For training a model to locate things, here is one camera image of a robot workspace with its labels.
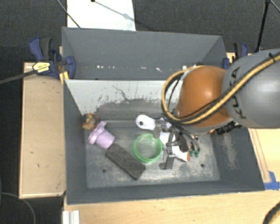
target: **yellow cable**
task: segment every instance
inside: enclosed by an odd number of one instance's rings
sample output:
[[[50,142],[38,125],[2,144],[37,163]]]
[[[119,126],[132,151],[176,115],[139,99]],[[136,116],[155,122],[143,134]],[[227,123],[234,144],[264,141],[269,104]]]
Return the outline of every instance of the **yellow cable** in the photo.
[[[204,119],[205,117],[209,116],[210,114],[212,114],[213,112],[215,112],[221,105],[223,105],[228,99],[230,99],[250,78],[252,78],[254,75],[256,75],[259,71],[265,69],[266,67],[270,66],[271,64],[277,62],[280,60],[280,55],[264,62],[262,65],[259,65],[258,67],[252,69],[238,84],[236,84],[215,106],[213,106],[212,108],[210,108],[206,113],[198,116],[197,118],[190,120],[190,121],[185,121],[182,122],[183,124],[193,124],[196,122],[199,122],[200,120]],[[168,110],[167,106],[166,106],[166,94],[165,94],[165,89],[168,85],[168,83],[176,76],[186,72],[187,70],[192,70],[192,69],[196,69],[199,68],[201,66],[197,66],[197,67],[189,67],[185,70],[180,70],[176,73],[174,73],[173,75],[171,75],[167,81],[165,82],[163,89],[162,89],[162,105],[163,105],[163,109],[164,111],[167,113],[167,115],[176,121],[182,121],[182,119],[177,118],[175,116],[173,116],[170,111]]]

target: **purple plastic object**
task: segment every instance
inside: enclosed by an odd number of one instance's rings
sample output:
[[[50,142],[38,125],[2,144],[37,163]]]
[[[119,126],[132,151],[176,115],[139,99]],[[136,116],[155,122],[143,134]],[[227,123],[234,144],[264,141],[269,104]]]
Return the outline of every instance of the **purple plastic object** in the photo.
[[[113,143],[115,137],[105,130],[105,125],[107,123],[104,121],[99,122],[98,126],[91,132],[88,137],[88,142],[90,144],[96,143],[104,149],[108,149]]]

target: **wooden table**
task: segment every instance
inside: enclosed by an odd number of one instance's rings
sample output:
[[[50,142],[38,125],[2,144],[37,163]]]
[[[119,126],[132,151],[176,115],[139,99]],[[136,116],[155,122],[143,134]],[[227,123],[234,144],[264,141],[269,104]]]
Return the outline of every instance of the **wooden table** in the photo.
[[[31,64],[26,63],[25,71],[29,70]],[[62,86],[56,79],[36,75],[23,82],[19,196],[61,196],[66,189]],[[259,137],[266,160],[263,168],[267,166],[280,182],[280,129],[250,132]],[[257,140],[253,143],[261,152]],[[266,190],[72,206],[65,202],[64,210],[79,210],[81,224],[258,224],[279,200],[280,190]],[[280,216],[274,223],[280,223]]]

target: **blue clamp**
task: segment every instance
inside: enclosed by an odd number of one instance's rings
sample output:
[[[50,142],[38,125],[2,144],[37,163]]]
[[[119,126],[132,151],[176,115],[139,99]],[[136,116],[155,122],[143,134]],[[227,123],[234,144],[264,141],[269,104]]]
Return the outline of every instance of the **blue clamp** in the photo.
[[[37,62],[45,62],[45,69],[33,69],[37,75],[46,75],[59,79],[59,74],[68,71],[69,78],[73,79],[76,72],[76,63],[74,57],[67,56],[63,61],[62,56],[56,50],[50,49],[51,38],[35,37],[29,42],[30,52],[36,57]]]
[[[276,181],[275,174],[271,171],[269,171],[271,182],[264,183],[265,190],[279,190],[280,189],[280,182]]]
[[[223,68],[224,70],[228,70],[229,66],[230,66],[230,60],[229,60],[229,58],[224,58],[224,59],[223,59],[223,62],[222,62],[222,68]]]
[[[241,48],[242,48],[241,57],[247,56],[249,53],[248,46],[242,42]]]

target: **blue tape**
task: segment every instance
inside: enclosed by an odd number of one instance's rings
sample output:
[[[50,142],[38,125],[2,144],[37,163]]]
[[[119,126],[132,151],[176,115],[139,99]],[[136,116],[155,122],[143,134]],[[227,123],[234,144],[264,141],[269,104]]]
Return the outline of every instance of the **blue tape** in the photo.
[[[271,171],[269,171],[271,182],[264,183],[265,190],[279,190],[280,189],[280,182],[276,181],[275,174]]]

